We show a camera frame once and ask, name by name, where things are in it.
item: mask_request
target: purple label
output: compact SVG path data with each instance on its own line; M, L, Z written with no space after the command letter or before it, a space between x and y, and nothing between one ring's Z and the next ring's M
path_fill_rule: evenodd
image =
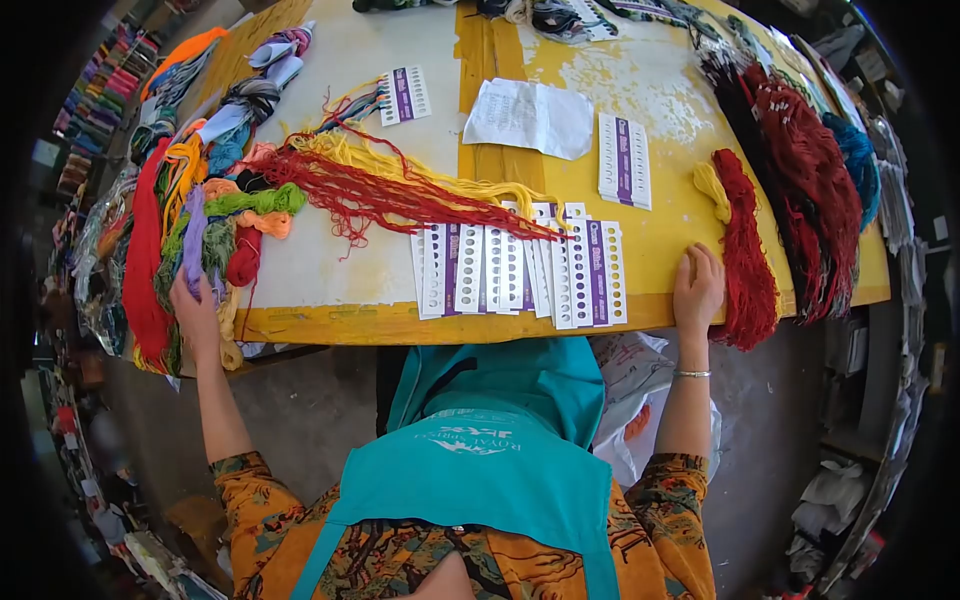
M444 294L444 316L459 315L453 309L454 295L457 293L457 256L460 254L460 226L446 226L446 290Z
M396 111L400 122L414 118L414 105L410 100L410 88L407 85L407 69L394 69L394 89L396 89Z
M590 272L590 297L593 300L593 326L609 322L607 315L607 266L603 254L603 227L599 221L587 221L587 247Z
M529 242L520 242L521 244L529 244ZM526 263L526 267L523 269L523 310L534 310L534 290L530 285L530 270L534 266L527 260L527 252L524 249L523 252L523 262Z
M634 176L630 161L630 122L616 119L616 197L622 204L634 205Z
M555 218L555 219L557 218L557 205L556 205L556 204L551 204L551 205L550 205L550 216L553 217L553 218ZM571 218L572 218L572 217L570 217L570 214L569 214L568 212L566 212L566 208L564 208L564 221L566 221L567 219L571 219ZM566 233L566 231L564 231L562 228L557 229L557 231L558 231L559 233Z
M480 227L477 230L480 233L480 239L484 238L484 228ZM477 268L473 271L477 274L477 279L480 281L480 298L477 299L477 312L485 313L487 312L487 274L484 273L487 269L485 264L487 261L484 260L484 254L480 252L480 257L474 261L474 264L477 265Z

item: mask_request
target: orange floral shirt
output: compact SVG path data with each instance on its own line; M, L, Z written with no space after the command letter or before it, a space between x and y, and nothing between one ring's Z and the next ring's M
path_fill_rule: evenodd
M289 598L339 485L305 506L258 452L212 466L227 509L234 598ZM383 492L390 493L385 480ZM622 493L614 481L607 535L622 598L714 598L700 510L707 460L655 454ZM464 531L420 520L368 519L347 528L314 600L391 598L416 591L449 552L464 558L480 599L587 597L581 558L488 527Z

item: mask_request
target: bracelet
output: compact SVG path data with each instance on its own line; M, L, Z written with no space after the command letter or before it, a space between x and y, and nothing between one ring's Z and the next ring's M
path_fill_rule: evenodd
M674 377L710 377L710 371L673 371Z

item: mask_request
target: hand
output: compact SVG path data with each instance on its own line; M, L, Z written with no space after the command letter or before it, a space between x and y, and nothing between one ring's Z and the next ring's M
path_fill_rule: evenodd
M687 247L673 288L673 315L681 339L706 340L726 287L724 268L717 257L699 242Z
M186 271L180 267L174 285L170 288L170 303L180 323L180 334L193 350L193 360L220 364L220 323L213 307L213 289L206 275L200 278L200 301L190 294L186 285Z

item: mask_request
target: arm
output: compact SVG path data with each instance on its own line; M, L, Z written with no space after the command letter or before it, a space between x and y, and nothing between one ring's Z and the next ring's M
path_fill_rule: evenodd
M710 370L707 329L723 298L723 265L703 244L690 246L681 258L673 292L680 347L678 372ZM675 375L663 407L654 452L708 456L709 450L709 377Z
M197 365L206 460L227 511L234 588L239 591L274 555L304 509L300 500L274 479L263 457L253 451L220 364L220 326L206 277L200 278L197 302L180 269L170 302Z
M707 329L724 298L723 266L702 244L681 258L673 294L677 371L709 371ZM700 508L707 495L709 377L674 376L654 455L624 494L660 555L671 597L715 598Z
M205 276L200 278L200 301L197 302L187 289L184 269L180 269L170 290L170 302L180 323L180 333L190 345L197 365L197 396L207 462L212 465L230 456L252 452L250 434L220 365L220 326L210 283Z

